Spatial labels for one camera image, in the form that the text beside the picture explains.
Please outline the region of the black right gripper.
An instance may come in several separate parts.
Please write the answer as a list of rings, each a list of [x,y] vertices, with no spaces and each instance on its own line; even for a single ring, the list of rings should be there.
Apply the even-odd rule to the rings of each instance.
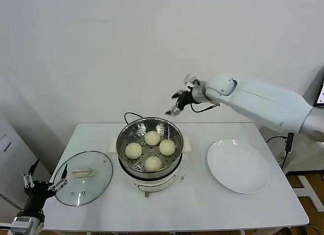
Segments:
[[[170,110],[165,112],[165,115],[168,116],[178,116],[183,111],[180,107],[185,107],[186,105],[194,103],[194,98],[190,91],[179,90],[173,94],[171,98],[177,98],[177,103]]]

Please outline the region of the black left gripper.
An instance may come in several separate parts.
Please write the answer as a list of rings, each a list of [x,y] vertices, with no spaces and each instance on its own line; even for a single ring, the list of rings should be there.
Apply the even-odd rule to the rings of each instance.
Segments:
[[[67,184],[67,168],[68,164],[65,164],[60,178],[56,181],[54,180],[53,184],[45,181],[33,182],[31,173],[22,174],[25,193],[28,196],[36,196],[44,199],[50,198],[51,191],[59,191]]]

